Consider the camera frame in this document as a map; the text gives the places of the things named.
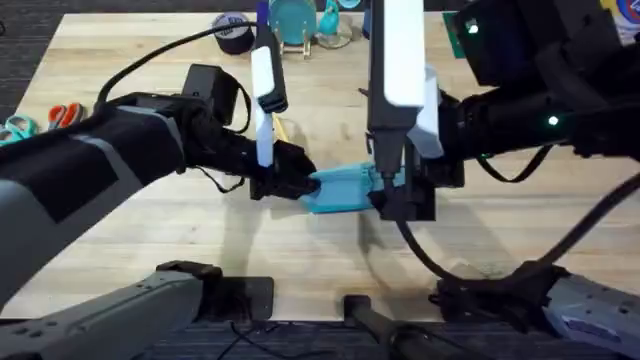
tape roll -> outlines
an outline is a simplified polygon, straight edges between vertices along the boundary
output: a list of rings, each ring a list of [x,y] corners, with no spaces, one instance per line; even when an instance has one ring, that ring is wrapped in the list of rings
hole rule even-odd
[[[236,24],[249,21],[243,13],[228,12],[218,16],[213,21],[213,26]],[[255,36],[248,26],[231,30],[218,31],[214,34],[220,49],[229,55],[239,55],[251,50]]]

cable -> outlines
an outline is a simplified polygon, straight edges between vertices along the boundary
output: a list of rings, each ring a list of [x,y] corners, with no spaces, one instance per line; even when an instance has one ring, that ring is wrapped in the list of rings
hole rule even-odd
[[[401,338],[402,336],[410,335],[411,333],[418,333],[418,334],[426,336],[427,338],[438,339],[438,340],[440,340],[440,341],[442,341],[442,342],[444,342],[444,343],[446,343],[446,344],[448,344],[448,345],[450,345],[450,346],[452,346],[452,347],[454,347],[454,348],[456,348],[458,350],[461,350],[461,351],[463,351],[463,352],[465,352],[465,353],[467,353],[469,355],[473,355],[474,358],[477,358],[477,359],[485,359],[485,360],[492,360],[493,359],[493,358],[491,358],[491,357],[489,357],[489,356],[487,356],[487,355],[485,355],[485,354],[483,354],[483,353],[481,353],[481,352],[479,352],[479,351],[477,351],[475,349],[472,349],[470,347],[461,345],[460,343],[455,342],[455,341],[453,341],[453,340],[451,340],[451,339],[449,339],[449,338],[447,338],[445,336],[438,335],[433,331],[427,330],[427,329],[425,329],[425,328],[423,328],[421,326],[413,325],[413,324],[402,324],[402,325],[396,326],[389,333],[389,336],[384,339],[383,346],[385,348],[387,348],[387,352],[388,353],[391,353],[395,349],[395,345],[396,345],[395,343],[397,342],[397,340],[399,338]]]
[[[251,334],[255,330],[256,329],[254,327],[252,327],[251,329],[245,331],[244,335],[248,336],[249,334]],[[239,336],[236,336],[236,338],[231,343],[229,343],[229,345],[227,345],[227,347],[224,348],[224,350],[222,350],[222,352],[220,353],[220,355],[218,355],[216,360],[222,360],[231,350],[233,350],[234,346],[236,346],[240,342],[240,340],[242,340],[242,338],[239,337]]]
[[[476,160],[478,161],[478,164],[482,166],[484,171],[486,171],[489,175],[491,175],[492,178],[500,182],[517,184],[525,181],[529,176],[531,176],[531,174],[533,174],[534,171],[538,169],[540,164],[542,164],[542,161],[544,161],[547,155],[549,155],[549,152],[551,151],[552,148],[553,148],[553,145],[547,145],[547,146],[541,147],[540,150],[538,150],[538,152],[533,156],[533,159],[531,159],[529,164],[524,168],[524,170],[522,170],[522,172],[518,174],[518,176],[514,177],[513,179],[507,179],[504,176],[502,176],[502,174],[500,174],[498,170],[496,170],[493,166],[491,166],[491,164],[486,159],[477,157]]]
[[[117,74],[115,74],[113,77],[111,77],[111,79],[109,79],[104,86],[102,87],[102,89],[100,89],[100,93],[98,94],[98,99],[96,100],[96,109],[99,109],[101,106],[104,105],[104,103],[107,102],[107,97],[109,96],[109,92],[111,91],[111,89],[113,89],[113,87],[120,82],[120,80],[124,79],[127,75],[131,74],[132,72],[134,72],[135,70],[137,70],[138,68],[140,68],[142,65],[148,63],[150,60],[152,60],[153,58],[171,50],[174,48],[177,48],[178,46],[190,43],[194,40],[198,40],[201,39],[205,36],[209,36],[213,33],[217,33],[219,31],[224,31],[224,30],[231,30],[231,29],[235,29],[238,27],[247,27],[247,26],[258,26],[258,24],[255,21],[243,21],[243,22],[239,22],[239,23],[233,23],[233,24],[227,24],[227,25],[220,25],[220,26],[215,26],[212,27],[210,29],[201,31],[199,33],[187,36],[185,38],[176,40],[174,42],[171,42],[167,45],[164,45],[162,47],[157,48],[156,50],[150,52],[149,54],[141,57],[140,59],[138,59],[137,61],[135,61],[133,64],[127,66],[126,68],[120,70]]]
[[[251,96],[249,96],[249,94],[247,93],[247,90],[245,90],[244,87],[239,82],[238,82],[238,87],[242,91],[242,96],[244,97],[244,104],[247,107],[247,122],[244,124],[242,129],[231,130],[231,132],[233,132],[234,134],[244,134],[249,129],[249,125],[251,124]]]
[[[390,193],[393,199],[393,182],[385,179],[384,186],[385,192]],[[450,281],[454,284],[458,284],[458,286],[470,289],[505,289],[522,280],[535,276],[545,269],[548,269],[555,261],[577,244],[603,217],[638,190],[638,188],[640,188],[640,173],[637,173],[622,184],[618,185],[618,187],[611,191],[607,196],[602,198],[596,206],[594,206],[591,211],[589,211],[589,213],[587,213],[587,215],[585,215],[582,220],[580,220],[580,222],[578,222],[578,224],[576,224],[571,231],[569,231],[567,235],[558,242],[558,244],[535,261],[530,268],[517,274],[512,273],[502,279],[470,280],[460,278],[446,271],[424,252],[413,236],[413,232],[406,221],[396,220],[396,225],[398,226],[398,230],[400,230],[400,233],[407,245],[409,245],[411,251],[413,251],[424,266],[445,281]]]
[[[269,355],[271,355],[271,356],[273,356],[275,358],[278,358],[278,359],[299,360],[299,359],[306,359],[306,358],[310,358],[310,357],[323,356],[323,355],[336,355],[335,351],[330,351],[330,350],[310,351],[310,352],[297,354],[297,355],[285,355],[285,354],[281,354],[279,352],[276,352],[274,350],[271,350],[268,347],[266,347],[264,345],[261,345],[261,344],[258,344],[256,342],[254,342],[253,340],[249,339],[246,335],[240,333],[238,331],[238,329],[236,329],[236,326],[235,326],[235,324],[233,322],[231,323],[231,331],[233,331],[233,333],[236,334],[236,336],[238,336],[238,338],[244,340],[249,345],[261,350],[265,354],[269,354]]]
[[[194,168],[202,171],[202,173],[204,174],[204,176],[206,176],[207,178],[209,178],[209,180],[213,181],[214,184],[216,184],[216,187],[218,188],[218,191],[220,191],[223,194],[227,194],[232,192],[233,190],[241,187],[242,185],[244,185],[244,177],[240,178],[240,181],[238,181],[235,185],[233,185],[232,187],[225,189],[222,187],[222,185],[220,185],[220,183],[213,178],[213,176],[211,176],[211,174],[209,174],[205,169],[203,169],[201,166],[194,166]]]

dark floor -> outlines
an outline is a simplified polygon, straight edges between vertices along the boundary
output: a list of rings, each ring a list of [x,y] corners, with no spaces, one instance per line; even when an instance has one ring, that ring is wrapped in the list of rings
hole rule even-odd
[[[427,10],[456,9],[465,0],[425,0]],[[317,0],[319,8],[324,1]],[[0,118],[13,114],[62,15],[79,12],[213,12],[252,10],[254,0],[0,0]],[[462,326],[430,324],[430,328],[466,342],[500,359],[613,359],[593,347],[552,339],[542,334],[523,336],[503,325]],[[286,354],[332,349],[340,355],[318,358],[382,359],[364,333],[326,326],[283,326],[257,341]],[[147,354],[153,359],[215,359],[234,339],[226,324],[194,325],[169,334]],[[244,342],[226,359],[271,358]]]

teal object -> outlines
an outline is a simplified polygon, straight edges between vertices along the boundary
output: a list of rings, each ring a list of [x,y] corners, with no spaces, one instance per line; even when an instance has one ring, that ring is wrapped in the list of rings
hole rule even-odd
[[[287,45],[302,45],[316,33],[316,5],[310,0],[271,0],[269,26]]]
[[[315,214],[371,209],[367,195],[384,188],[382,177],[369,162],[318,171],[310,177],[320,181],[320,189],[299,200]],[[404,185],[404,167],[393,182]]]
[[[30,138],[36,134],[38,126],[28,116],[13,115],[0,125],[0,146]]]
[[[327,6],[324,9],[324,15],[318,24],[318,32],[324,35],[333,35],[338,32],[338,24],[340,23],[340,8],[333,0],[327,0]]]
[[[354,7],[360,5],[360,0],[338,0],[340,6],[345,9],[353,9]]]

wooden table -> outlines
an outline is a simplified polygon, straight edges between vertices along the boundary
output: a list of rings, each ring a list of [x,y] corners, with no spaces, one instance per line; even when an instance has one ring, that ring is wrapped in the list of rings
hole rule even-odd
[[[19,112],[45,125],[54,104],[91,106],[112,74],[162,44],[206,28],[215,16],[67,15]],[[362,22],[362,15],[350,16],[355,24]],[[482,91],[465,60],[453,58],[440,14],[425,19],[427,57],[441,86],[458,97]],[[320,169],[367,159],[366,99],[356,89],[367,85],[368,47],[360,39],[341,50],[314,47],[308,61],[297,55],[283,61],[290,103],[284,125]],[[146,65],[112,96],[179,92],[191,63],[219,64],[251,89],[248,59],[224,55],[214,39],[203,39]],[[238,104],[241,123],[245,112]],[[513,174],[530,156],[510,154],[494,163]],[[437,261],[500,276],[549,249],[605,192],[637,170],[628,160],[579,160],[570,149],[555,149],[529,181],[504,185],[469,162],[467,187],[439,190],[438,221],[413,229]],[[638,197],[627,201],[561,264],[640,293],[639,211]],[[174,259],[213,263],[228,275],[272,276],[274,319],[339,319],[342,296],[354,293],[372,296],[377,309],[399,319],[439,317],[427,301],[437,279],[376,212],[310,215],[297,202],[251,201],[246,188],[223,196],[196,171],[159,180],[124,203],[46,266],[3,316],[60,310],[138,281]]]

